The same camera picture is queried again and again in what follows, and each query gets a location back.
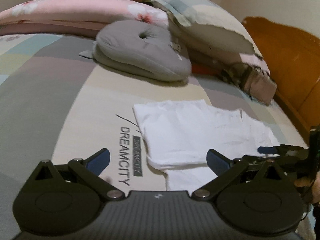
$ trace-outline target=clothing pile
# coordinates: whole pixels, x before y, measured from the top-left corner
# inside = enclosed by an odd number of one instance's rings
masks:
[[[209,149],[232,160],[262,156],[259,146],[279,145],[269,127],[241,109],[223,110],[204,100],[137,104],[133,110],[148,147],[148,162],[167,174],[167,190],[191,194],[216,178],[206,164]]]

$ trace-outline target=wooden headboard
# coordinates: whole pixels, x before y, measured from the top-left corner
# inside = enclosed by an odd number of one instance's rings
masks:
[[[308,144],[310,127],[320,124],[320,39],[262,17],[242,24],[278,84],[275,101]]]

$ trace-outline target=pink blanket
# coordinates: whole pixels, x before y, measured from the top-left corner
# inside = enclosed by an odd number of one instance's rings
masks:
[[[0,13],[0,25],[41,23],[92,30],[128,19],[168,28],[164,11],[131,0],[34,0]]]

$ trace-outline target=gray pillow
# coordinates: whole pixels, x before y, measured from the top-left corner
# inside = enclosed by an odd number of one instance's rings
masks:
[[[109,67],[161,81],[191,73],[186,47],[168,30],[136,20],[118,21],[96,37],[93,57]]]

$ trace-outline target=folded white fabric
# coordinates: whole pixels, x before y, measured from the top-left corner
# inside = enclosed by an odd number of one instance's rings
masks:
[[[270,128],[244,111],[228,111],[200,101],[165,101],[134,105],[148,146],[148,162],[167,176],[167,190],[195,189],[216,175],[206,165],[215,149],[229,159],[261,156],[259,146],[279,145]]]

